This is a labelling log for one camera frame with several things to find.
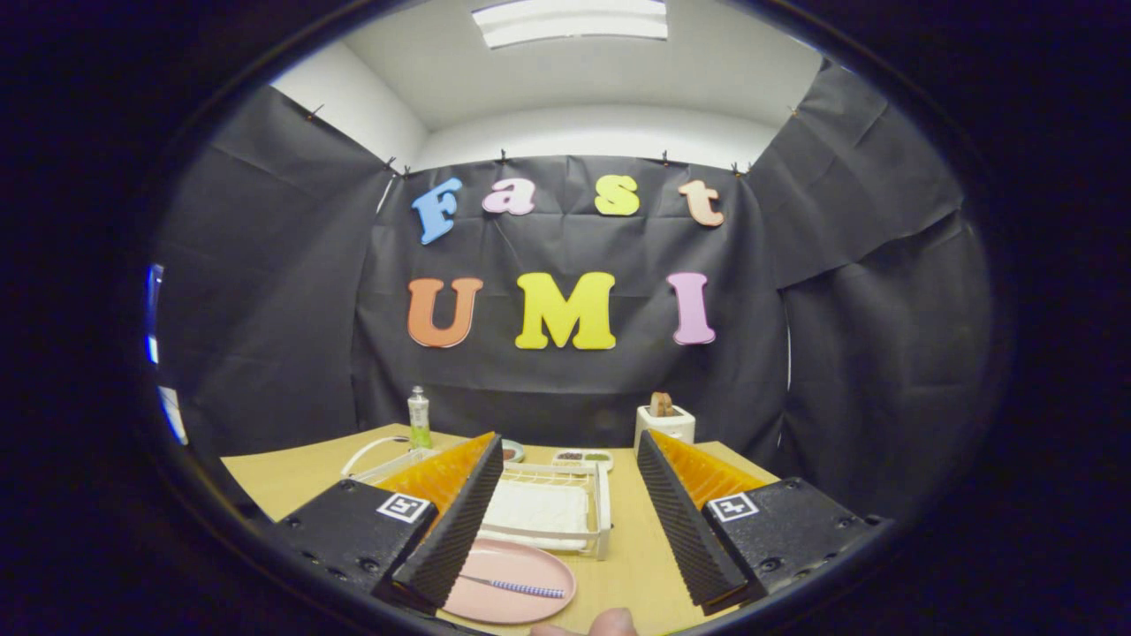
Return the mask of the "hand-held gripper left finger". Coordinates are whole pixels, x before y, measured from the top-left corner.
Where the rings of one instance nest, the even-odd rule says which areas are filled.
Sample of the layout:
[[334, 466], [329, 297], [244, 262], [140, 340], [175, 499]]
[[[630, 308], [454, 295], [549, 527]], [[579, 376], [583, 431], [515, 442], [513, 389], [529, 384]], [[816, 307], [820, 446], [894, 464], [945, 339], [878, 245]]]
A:
[[316, 576], [435, 614], [454, 588], [504, 471], [487, 432], [375, 485], [342, 479], [271, 525]]

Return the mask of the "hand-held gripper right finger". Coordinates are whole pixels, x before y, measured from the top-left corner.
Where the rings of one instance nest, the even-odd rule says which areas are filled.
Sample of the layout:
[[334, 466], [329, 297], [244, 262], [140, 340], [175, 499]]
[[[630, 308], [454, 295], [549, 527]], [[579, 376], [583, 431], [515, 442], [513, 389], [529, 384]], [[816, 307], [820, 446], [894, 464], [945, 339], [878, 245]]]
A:
[[692, 603], [710, 616], [760, 601], [884, 535], [801, 478], [768, 482], [646, 430], [637, 466]]

